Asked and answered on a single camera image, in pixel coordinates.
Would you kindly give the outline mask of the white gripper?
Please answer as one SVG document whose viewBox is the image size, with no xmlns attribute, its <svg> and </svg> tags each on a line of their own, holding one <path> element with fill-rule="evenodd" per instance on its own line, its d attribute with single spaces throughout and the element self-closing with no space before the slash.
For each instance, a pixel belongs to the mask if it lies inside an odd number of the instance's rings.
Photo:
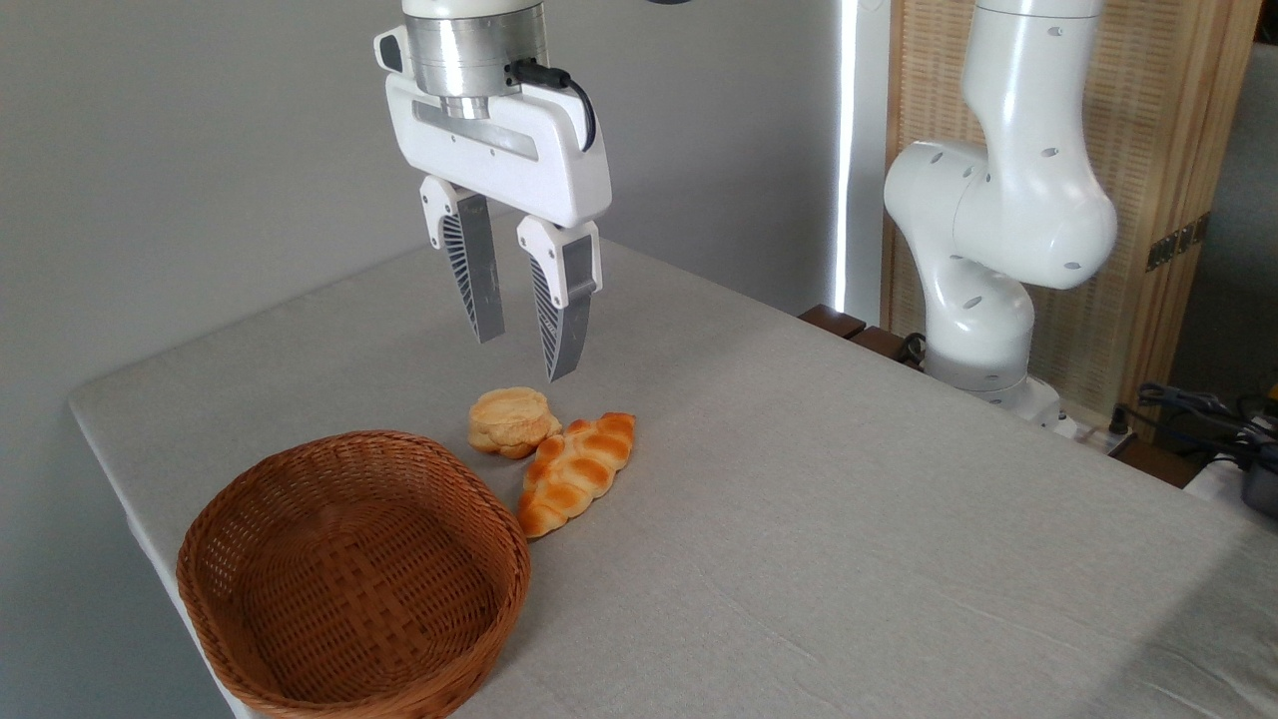
<svg viewBox="0 0 1278 719">
<path fill-rule="evenodd" d="M 489 97 L 488 117 L 464 119 L 447 117 L 441 100 L 420 95 L 410 78 L 386 77 L 383 89 L 397 148 L 428 174 L 418 195 L 429 245 L 447 255 L 475 340 L 505 332 L 487 195 L 529 215 L 518 241 L 529 255 L 546 373 L 556 382 L 575 372 L 603 284 L 593 220 L 612 202 L 603 132 L 587 149 L 580 97 L 523 86 Z"/>
</svg>

